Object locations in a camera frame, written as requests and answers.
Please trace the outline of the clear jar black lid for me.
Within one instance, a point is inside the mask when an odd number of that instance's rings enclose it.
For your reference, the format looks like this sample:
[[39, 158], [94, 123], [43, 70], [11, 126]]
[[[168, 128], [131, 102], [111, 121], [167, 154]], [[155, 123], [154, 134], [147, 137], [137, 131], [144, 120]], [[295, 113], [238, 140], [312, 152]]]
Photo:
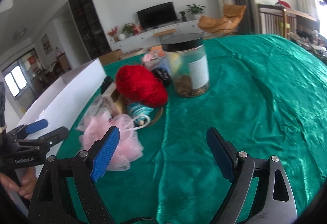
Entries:
[[202, 35], [181, 34], [165, 39], [161, 45], [176, 93], [188, 98], [206, 93], [209, 69]]

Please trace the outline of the pink bath pouf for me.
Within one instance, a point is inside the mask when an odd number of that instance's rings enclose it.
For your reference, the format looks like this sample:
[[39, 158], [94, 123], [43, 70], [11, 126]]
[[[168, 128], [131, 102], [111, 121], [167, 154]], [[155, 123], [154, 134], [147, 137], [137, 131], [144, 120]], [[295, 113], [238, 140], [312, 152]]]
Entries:
[[138, 139], [134, 121], [127, 114], [119, 114], [112, 118], [108, 112], [105, 112], [84, 117], [82, 124], [78, 126], [78, 130], [83, 132], [83, 135], [79, 137], [82, 149], [89, 150], [93, 143], [101, 140], [112, 126], [119, 129], [120, 140], [107, 170], [129, 170], [131, 163], [143, 156], [143, 146]]

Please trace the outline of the green satin tablecloth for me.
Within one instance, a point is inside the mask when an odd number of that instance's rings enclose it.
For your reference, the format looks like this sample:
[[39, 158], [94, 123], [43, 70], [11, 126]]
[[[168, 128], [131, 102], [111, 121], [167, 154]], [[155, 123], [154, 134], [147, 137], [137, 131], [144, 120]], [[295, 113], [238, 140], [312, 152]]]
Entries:
[[326, 65], [276, 35], [205, 41], [209, 90], [173, 87], [161, 118], [139, 130], [143, 156], [108, 171], [97, 190], [118, 223], [209, 223], [229, 187], [206, 143], [215, 127], [251, 157], [280, 158], [302, 213], [326, 180]]

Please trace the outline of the orange lounge chair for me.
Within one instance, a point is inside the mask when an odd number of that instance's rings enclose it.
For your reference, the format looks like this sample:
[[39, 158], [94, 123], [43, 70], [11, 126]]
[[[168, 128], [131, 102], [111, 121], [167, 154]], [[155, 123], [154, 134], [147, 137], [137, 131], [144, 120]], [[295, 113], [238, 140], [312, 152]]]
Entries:
[[245, 5], [223, 6], [223, 16], [220, 19], [201, 16], [198, 21], [198, 28], [212, 35], [229, 34], [237, 28], [245, 14]]

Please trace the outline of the red green flower plant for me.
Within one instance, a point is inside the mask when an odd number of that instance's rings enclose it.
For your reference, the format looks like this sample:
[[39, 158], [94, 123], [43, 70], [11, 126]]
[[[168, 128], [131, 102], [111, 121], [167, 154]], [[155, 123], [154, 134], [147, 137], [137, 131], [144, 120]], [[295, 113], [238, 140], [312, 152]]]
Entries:
[[140, 23], [135, 24], [135, 23], [130, 22], [130, 23], [126, 23], [122, 27], [122, 33], [125, 34], [127, 37], [138, 35], [141, 32], [142, 32], [142, 27], [141, 27]]

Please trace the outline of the white tv cabinet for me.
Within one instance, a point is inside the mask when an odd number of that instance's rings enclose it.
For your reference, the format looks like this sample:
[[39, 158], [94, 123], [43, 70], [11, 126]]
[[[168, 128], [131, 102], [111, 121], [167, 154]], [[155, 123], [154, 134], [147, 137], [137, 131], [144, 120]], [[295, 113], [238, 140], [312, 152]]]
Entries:
[[123, 53], [126, 53], [138, 48], [150, 48], [153, 46], [159, 46], [162, 41], [173, 36], [192, 33], [203, 33], [203, 31], [198, 27], [197, 20], [180, 22], [159, 29], [142, 32], [135, 36], [130, 36], [122, 41], [114, 43], [110, 46], [110, 48], [112, 51], [121, 50]]

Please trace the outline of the teal patterned sachet pouch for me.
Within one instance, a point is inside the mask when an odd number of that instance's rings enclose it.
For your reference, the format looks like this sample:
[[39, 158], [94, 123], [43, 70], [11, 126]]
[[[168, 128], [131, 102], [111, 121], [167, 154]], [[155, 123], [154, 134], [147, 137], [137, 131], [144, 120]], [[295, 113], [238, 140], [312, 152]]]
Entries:
[[139, 115], [148, 116], [153, 111], [153, 108], [143, 105], [141, 103], [130, 103], [127, 106], [127, 110], [129, 116], [134, 118]]

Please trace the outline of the black fabric scrunchie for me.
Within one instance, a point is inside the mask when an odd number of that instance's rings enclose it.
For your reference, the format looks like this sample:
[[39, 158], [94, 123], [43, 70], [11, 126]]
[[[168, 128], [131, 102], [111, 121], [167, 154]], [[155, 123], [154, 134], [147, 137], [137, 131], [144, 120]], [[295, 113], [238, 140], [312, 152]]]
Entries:
[[164, 68], [155, 68], [152, 70], [154, 76], [160, 80], [164, 86], [164, 88], [168, 88], [172, 83], [171, 77], [168, 74], [168, 71]]

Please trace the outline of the red yarn ball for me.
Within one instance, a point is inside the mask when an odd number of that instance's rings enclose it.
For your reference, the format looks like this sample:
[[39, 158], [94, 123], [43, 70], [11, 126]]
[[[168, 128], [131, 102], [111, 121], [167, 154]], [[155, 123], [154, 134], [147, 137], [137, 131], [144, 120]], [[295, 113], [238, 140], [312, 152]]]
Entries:
[[168, 93], [161, 80], [142, 65], [124, 65], [115, 76], [116, 88], [131, 102], [158, 108], [168, 101]]

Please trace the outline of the pink paper bundle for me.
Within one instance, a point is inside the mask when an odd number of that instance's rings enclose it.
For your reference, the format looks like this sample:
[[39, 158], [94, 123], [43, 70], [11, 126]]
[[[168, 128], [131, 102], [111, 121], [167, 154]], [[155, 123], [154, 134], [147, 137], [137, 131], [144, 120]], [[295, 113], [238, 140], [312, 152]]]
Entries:
[[141, 59], [141, 65], [148, 69], [149, 71], [152, 71], [154, 68], [156, 68], [162, 61], [164, 60], [163, 56], [159, 56], [158, 54], [150, 54], [147, 53], [143, 56]]

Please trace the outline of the wooden side stool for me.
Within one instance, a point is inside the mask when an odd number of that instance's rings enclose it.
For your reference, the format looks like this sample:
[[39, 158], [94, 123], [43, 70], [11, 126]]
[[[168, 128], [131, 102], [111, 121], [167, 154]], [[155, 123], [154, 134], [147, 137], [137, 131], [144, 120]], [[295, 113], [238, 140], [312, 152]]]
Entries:
[[169, 30], [165, 30], [165, 31], [160, 31], [160, 32], [154, 33], [153, 37], [161, 37], [161, 36], [173, 34], [176, 31], [177, 31], [176, 29], [169, 29]]

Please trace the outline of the cream paper tissue pack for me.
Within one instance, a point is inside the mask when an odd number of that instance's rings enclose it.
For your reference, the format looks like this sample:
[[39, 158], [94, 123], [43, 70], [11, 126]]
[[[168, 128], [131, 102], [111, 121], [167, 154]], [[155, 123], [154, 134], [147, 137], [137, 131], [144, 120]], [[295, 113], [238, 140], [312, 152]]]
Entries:
[[106, 108], [109, 110], [113, 117], [122, 113], [127, 113], [126, 99], [117, 90], [115, 82], [113, 82], [106, 89], [106, 91], [101, 95], [101, 97]]

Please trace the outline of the dark bookshelf cabinet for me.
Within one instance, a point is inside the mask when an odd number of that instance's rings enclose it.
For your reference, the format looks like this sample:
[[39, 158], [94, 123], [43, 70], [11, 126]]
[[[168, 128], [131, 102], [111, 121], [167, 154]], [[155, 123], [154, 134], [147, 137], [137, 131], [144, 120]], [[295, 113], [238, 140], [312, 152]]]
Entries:
[[69, 0], [76, 27], [90, 58], [95, 59], [111, 51], [93, 0]]

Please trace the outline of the orange book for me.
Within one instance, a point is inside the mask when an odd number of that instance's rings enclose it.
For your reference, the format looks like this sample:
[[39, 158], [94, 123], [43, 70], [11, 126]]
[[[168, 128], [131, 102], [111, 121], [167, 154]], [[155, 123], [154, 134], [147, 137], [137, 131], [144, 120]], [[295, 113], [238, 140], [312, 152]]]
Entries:
[[161, 45], [150, 48], [150, 59], [151, 60], [155, 60], [157, 58], [164, 57], [164, 56], [165, 56], [165, 54], [164, 54], [164, 51], [163, 51]]

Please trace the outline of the white printed plastic bag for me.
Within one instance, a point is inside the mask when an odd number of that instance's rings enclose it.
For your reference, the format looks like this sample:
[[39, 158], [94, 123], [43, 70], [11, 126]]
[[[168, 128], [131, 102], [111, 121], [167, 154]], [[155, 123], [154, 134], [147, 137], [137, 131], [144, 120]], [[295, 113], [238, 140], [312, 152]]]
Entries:
[[104, 117], [107, 121], [111, 119], [112, 115], [109, 109], [106, 107], [102, 96], [97, 96], [94, 98], [76, 129], [84, 132], [91, 121], [91, 117]]

